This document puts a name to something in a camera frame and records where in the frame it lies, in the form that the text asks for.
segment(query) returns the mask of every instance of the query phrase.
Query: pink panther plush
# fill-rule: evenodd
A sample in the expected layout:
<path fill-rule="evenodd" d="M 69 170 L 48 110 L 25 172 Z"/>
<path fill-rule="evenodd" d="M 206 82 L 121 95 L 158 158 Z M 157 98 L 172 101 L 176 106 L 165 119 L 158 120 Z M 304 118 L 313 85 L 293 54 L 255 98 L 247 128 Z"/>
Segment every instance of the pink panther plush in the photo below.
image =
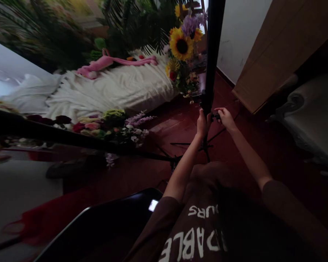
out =
<path fill-rule="evenodd" d="M 118 62 L 120 64 L 126 65 L 126 66 L 141 66 L 144 64 L 153 64 L 153 65 L 157 65 L 157 58 L 156 56 L 150 56 L 148 58 L 139 60 L 139 61 L 128 61 L 128 60 L 124 60 L 124 59 L 120 59 L 120 58 L 115 58 L 115 57 L 111 57 L 109 55 L 108 50 L 106 49 L 107 55 L 105 54 L 105 50 L 102 50 L 102 54 L 103 56 L 98 59 L 97 61 L 92 61 L 90 63 L 90 65 L 85 65 L 81 68 L 79 68 L 77 70 L 78 74 L 82 74 L 83 76 L 85 76 L 86 78 L 89 79 L 95 79 L 97 78 L 97 71 L 100 71 L 108 66 L 110 66 L 111 64 L 113 64 L 113 62 Z"/>

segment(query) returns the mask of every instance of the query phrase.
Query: white letters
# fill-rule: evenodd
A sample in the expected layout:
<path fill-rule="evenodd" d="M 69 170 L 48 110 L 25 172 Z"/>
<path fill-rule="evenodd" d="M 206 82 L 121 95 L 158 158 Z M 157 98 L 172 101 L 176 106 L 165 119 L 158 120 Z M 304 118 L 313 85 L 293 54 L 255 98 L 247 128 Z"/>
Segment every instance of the white letters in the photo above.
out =
<path fill-rule="evenodd" d="M 165 242 L 165 245 L 168 244 L 168 246 L 165 249 L 163 249 L 163 251 L 161 252 L 161 255 L 165 255 L 165 256 L 163 258 L 161 258 L 158 262 L 169 262 L 171 242 L 172 242 L 171 238 L 169 238 Z"/>
<path fill-rule="evenodd" d="M 211 244 L 211 240 L 212 240 L 212 237 L 214 235 L 215 235 L 215 230 L 213 230 L 211 232 L 210 236 L 208 237 L 208 239 L 207 239 L 207 246 L 208 246 L 209 250 L 211 250 L 211 251 L 219 251 L 220 250 L 220 245 L 219 245 L 219 241 L 218 241 L 218 238 L 217 237 L 215 237 L 216 242 L 217 242 L 217 246 L 213 246 Z"/>
<path fill-rule="evenodd" d="M 200 232 L 200 228 L 197 228 L 197 244 L 200 258 L 203 257 L 203 243 L 204 243 L 204 228 L 202 228 L 202 232 Z"/>
<path fill-rule="evenodd" d="M 195 214 L 197 214 L 197 211 L 193 209 L 194 207 L 197 208 L 196 206 L 191 206 L 190 207 L 190 211 L 193 211 L 193 212 L 192 213 L 189 213 L 188 215 L 195 215 Z"/>
<path fill-rule="evenodd" d="M 215 207 L 214 206 L 208 206 L 207 207 L 207 218 L 209 217 L 209 208 L 212 209 L 212 213 L 215 214 Z"/>
<path fill-rule="evenodd" d="M 205 209 L 198 208 L 197 216 L 200 217 L 200 218 L 205 218 Z"/>
<path fill-rule="evenodd" d="M 191 228 L 190 231 L 185 235 L 183 239 L 183 248 L 182 259 L 192 259 L 194 254 L 194 229 Z"/>
<path fill-rule="evenodd" d="M 177 257 L 177 262 L 179 262 L 180 259 L 181 259 L 181 256 L 182 256 L 183 232 L 177 233 L 177 234 L 174 236 L 174 239 L 173 239 L 173 240 L 175 241 L 175 239 L 177 239 L 177 238 L 180 238 L 179 255 L 178 255 L 178 257 Z"/>

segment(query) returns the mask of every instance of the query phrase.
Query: mattress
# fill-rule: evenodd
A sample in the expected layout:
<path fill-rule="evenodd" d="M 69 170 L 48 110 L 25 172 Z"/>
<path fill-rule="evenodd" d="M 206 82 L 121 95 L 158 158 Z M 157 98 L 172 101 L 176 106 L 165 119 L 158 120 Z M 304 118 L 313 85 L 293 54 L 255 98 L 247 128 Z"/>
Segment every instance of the mattress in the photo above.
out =
<path fill-rule="evenodd" d="M 158 65 L 106 69 L 95 80 L 67 71 L 60 87 L 46 101 L 49 109 L 45 117 L 66 115 L 76 123 L 78 117 L 109 109 L 124 109 L 130 116 L 150 112 L 178 94 L 166 76 L 165 57 L 157 56 L 157 60 Z"/>

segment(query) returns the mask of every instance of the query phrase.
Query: white fabric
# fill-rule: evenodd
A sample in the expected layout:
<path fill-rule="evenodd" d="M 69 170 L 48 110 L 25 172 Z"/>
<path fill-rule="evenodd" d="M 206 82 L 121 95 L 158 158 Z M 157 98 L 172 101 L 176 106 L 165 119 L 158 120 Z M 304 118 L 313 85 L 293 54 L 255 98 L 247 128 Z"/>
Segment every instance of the white fabric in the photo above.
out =
<path fill-rule="evenodd" d="M 158 65 L 124 65 L 104 70 L 95 80 L 68 71 L 60 88 L 47 100 L 50 109 L 46 117 L 66 115 L 76 123 L 78 117 L 113 108 L 134 115 L 171 101 L 177 92 L 166 76 L 164 58 L 157 60 Z"/>
<path fill-rule="evenodd" d="M 317 77 L 298 89 L 293 93 L 301 93 L 304 106 L 287 113 L 284 119 L 309 145 L 328 155 L 328 75 Z"/>
<path fill-rule="evenodd" d="M 39 78 L 26 74 L 17 90 L 3 99 L 22 114 L 45 114 L 48 112 L 46 99 L 56 91 L 60 79 L 61 75 Z"/>

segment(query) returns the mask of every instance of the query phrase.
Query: light stand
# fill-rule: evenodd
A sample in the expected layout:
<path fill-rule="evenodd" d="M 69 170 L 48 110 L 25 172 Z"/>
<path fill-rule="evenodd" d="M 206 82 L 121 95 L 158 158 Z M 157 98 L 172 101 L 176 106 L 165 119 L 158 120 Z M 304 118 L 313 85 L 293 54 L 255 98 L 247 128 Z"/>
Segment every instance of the light stand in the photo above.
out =
<path fill-rule="evenodd" d="M 222 21 L 225 10 L 226 0 L 210 0 L 208 6 L 208 59 L 207 59 L 207 76 L 205 89 L 202 90 L 200 98 L 200 107 L 204 110 L 205 117 L 211 112 L 212 102 L 214 100 L 214 81 L 215 81 L 215 71 L 216 64 L 218 61 L 220 37 L 222 30 Z M 209 143 L 222 133 L 220 131 L 218 134 L 213 136 L 208 141 L 208 135 L 203 139 L 202 146 L 199 151 L 204 150 L 207 155 L 208 162 L 210 162 L 210 157 L 208 153 L 208 148 L 212 147 Z M 190 143 L 170 143 L 171 145 L 190 145 Z"/>

